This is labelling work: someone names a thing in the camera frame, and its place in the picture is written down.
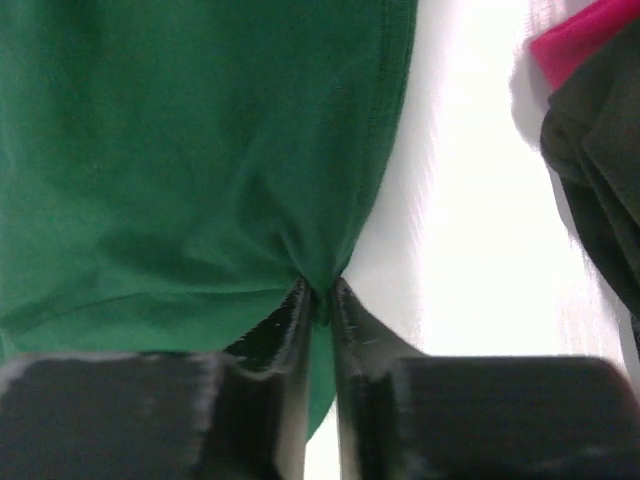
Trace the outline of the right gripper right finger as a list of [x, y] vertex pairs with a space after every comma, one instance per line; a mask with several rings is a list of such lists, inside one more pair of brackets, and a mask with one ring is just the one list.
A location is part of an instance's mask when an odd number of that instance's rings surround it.
[[424, 354], [332, 291], [345, 479], [635, 479], [639, 403], [583, 356]]

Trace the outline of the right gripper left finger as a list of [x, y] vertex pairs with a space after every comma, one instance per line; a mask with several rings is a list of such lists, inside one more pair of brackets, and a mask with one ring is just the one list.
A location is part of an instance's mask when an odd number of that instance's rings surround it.
[[299, 479], [312, 295], [217, 352], [24, 355], [1, 369], [5, 479]]

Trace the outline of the green t shirt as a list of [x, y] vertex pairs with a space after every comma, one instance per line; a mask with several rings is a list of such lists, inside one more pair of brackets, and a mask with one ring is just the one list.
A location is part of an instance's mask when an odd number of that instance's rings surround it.
[[5, 1], [1, 356], [217, 350], [299, 279], [309, 427], [373, 207], [413, 1]]

